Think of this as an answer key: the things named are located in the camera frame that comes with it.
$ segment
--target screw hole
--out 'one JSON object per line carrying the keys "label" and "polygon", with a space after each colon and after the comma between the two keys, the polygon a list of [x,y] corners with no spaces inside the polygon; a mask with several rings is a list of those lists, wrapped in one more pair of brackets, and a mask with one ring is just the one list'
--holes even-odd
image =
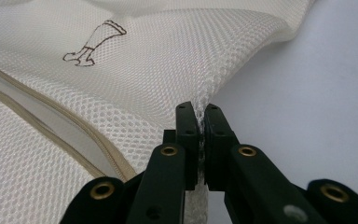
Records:
{"label": "screw hole", "polygon": [[161,208],[158,206],[150,206],[146,210],[146,215],[151,220],[159,220],[161,218]]}
{"label": "screw hole", "polygon": [[283,208],[283,212],[287,217],[291,218],[295,222],[304,223],[308,221],[307,214],[301,208],[292,204],[287,204]]}
{"label": "screw hole", "polygon": [[321,186],[321,192],[327,198],[338,202],[338,203],[345,203],[348,201],[350,196],[338,186],[326,184]]}
{"label": "screw hole", "polygon": [[95,185],[91,189],[89,195],[91,196],[91,198],[95,200],[101,200],[112,195],[114,191],[115,191],[115,186],[112,183],[105,181]]}
{"label": "screw hole", "polygon": [[251,147],[240,147],[240,149],[238,149],[238,152],[240,152],[242,156],[246,157],[253,157],[255,156],[255,154],[257,154],[257,152]]}
{"label": "screw hole", "polygon": [[176,153],[178,153],[178,149],[175,147],[165,147],[161,150],[161,154],[164,156],[173,156],[176,155]]}

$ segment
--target printed boot icon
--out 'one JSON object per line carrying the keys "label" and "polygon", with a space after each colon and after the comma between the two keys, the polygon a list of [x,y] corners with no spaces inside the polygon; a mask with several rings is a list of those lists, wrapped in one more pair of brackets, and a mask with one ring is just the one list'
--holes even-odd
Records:
{"label": "printed boot icon", "polygon": [[64,61],[77,61],[76,66],[93,66],[95,64],[91,57],[91,53],[96,50],[101,44],[117,35],[125,35],[125,31],[120,25],[113,21],[105,21],[98,26],[92,33],[89,41],[79,52],[67,53],[63,56]]}

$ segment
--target mesh laundry bag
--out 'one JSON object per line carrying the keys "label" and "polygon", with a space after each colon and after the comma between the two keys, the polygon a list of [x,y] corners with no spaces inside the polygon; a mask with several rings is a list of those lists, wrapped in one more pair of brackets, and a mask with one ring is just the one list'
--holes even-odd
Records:
{"label": "mesh laundry bag", "polygon": [[[0,0],[0,222],[58,222],[92,176],[141,173],[175,106],[201,121],[311,2]],[[186,195],[187,223],[206,221],[205,192]]]}

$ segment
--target white mesh fabric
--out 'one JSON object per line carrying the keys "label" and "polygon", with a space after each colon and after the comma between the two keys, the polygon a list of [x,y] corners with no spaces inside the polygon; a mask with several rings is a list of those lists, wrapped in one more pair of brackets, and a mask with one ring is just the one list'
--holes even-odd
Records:
{"label": "white mesh fabric", "polygon": [[0,223],[58,223],[91,179],[77,161],[0,103]]}
{"label": "white mesh fabric", "polygon": [[139,173],[176,105],[192,101],[201,120],[253,54],[295,35],[311,1],[6,3],[0,70],[81,116]]}

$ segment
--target white background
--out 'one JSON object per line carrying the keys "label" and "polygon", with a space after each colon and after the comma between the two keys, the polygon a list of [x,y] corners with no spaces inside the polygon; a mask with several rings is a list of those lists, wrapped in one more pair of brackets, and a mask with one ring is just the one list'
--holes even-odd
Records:
{"label": "white background", "polygon": [[[315,2],[298,36],[258,52],[213,104],[291,182],[330,178],[358,193],[358,1]],[[222,193],[209,207],[208,223],[230,223]]]}

